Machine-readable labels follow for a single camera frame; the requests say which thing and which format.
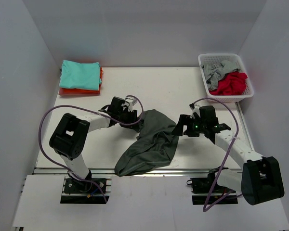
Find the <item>dark grey t-shirt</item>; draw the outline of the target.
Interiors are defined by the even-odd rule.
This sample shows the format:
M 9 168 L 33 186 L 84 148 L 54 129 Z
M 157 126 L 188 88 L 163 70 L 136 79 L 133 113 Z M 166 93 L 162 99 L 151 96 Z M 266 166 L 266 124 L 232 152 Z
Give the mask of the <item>dark grey t-shirt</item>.
M 117 176 L 144 174 L 168 166 L 177 149 L 179 137 L 172 135 L 176 123 L 155 109 L 144 112 L 144 124 L 134 142 L 115 165 Z

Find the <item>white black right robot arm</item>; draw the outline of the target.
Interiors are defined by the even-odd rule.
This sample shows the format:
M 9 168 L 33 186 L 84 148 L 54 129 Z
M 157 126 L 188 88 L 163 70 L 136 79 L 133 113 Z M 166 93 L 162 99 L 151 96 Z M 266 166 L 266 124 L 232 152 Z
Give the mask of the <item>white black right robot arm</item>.
M 211 169 L 206 178 L 192 178 L 187 185 L 192 186 L 193 193 L 218 193 L 228 200 L 234 200 L 234 193 L 240 193 L 250 205 L 285 195 L 278 160 L 248 147 L 227 124 L 219 122 L 213 106 L 193 107 L 191 115 L 181 114 L 172 134 L 188 137 L 203 134 L 241 168 L 237 172 L 222 164 Z

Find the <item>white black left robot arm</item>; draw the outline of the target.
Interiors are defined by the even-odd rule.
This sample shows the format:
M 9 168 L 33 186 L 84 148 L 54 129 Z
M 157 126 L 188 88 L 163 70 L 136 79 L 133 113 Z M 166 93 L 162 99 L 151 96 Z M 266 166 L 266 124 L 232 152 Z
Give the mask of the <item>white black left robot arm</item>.
M 139 99 L 132 95 L 124 99 L 113 97 L 110 104 L 97 112 L 72 105 L 66 107 L 86 111 L 89 114 L 83 116 L 64 114 L 50 138 L 49 145 L 65 162 L 69 175 L 76 180 L 76 187 L 81 192 L 87 192 L 92 187 L 92 175 L 85 165 L 82 151 L 88 133 L 116 124 L 123 128 L 133 128 L 140 123 L 144 108 Z

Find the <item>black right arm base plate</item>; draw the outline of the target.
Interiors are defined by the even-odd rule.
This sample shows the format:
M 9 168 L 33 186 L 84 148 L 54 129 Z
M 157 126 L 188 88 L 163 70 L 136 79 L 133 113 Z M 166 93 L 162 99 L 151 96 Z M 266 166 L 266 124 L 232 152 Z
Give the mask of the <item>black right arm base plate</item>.
M 186 185 L 191 187 L 192 192 L 192 205 L 204 205 L 206 198 L 208 196 L 209 190 L 213 180 L 210 180 L 209 177 L 198 177 L 190 178 L 186 181 Z M 220 197 L 229 193 L 231 190 L 216 184 L 212 191 L 212 194 L 209 198 L 208 205 L 211 205 L 213 202 L 217 201 Z M 225 199 L 219 201 L 218 205 L 236 205 L 238 204 L 236 191 L 230 193 Z

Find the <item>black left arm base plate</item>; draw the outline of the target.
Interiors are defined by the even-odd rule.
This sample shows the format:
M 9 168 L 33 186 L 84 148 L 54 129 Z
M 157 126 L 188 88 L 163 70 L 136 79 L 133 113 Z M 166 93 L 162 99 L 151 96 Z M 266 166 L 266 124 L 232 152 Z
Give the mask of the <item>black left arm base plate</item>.
M 111 178 L 93 178 L 99 185 L 101 191 L 95 184 L 88 182 L 78 182 L 71 177 L 65 177 L 60 203 L 76 205 L 105 205 L 108 202 L 111 192 Z

